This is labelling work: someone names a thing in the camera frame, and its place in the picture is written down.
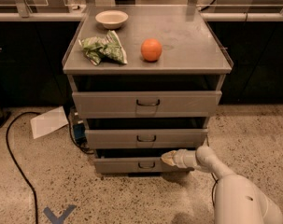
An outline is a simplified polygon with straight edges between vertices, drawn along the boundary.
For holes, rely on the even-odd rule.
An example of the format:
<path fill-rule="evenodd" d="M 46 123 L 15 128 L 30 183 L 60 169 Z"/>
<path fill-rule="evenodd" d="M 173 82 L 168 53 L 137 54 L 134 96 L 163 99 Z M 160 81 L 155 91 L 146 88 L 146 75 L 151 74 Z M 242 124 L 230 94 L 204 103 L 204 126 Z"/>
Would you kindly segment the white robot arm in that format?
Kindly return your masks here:
<path fill-rule="evenodd" d="M 278 205 L 254 183 L 224 164 L 211 147 L 201 146 L 195 151 L 172 150 L 162 154 L 162 161 L 170 166 L 193 168 L 217 177 L 215 224 L 283 224 Z"/>

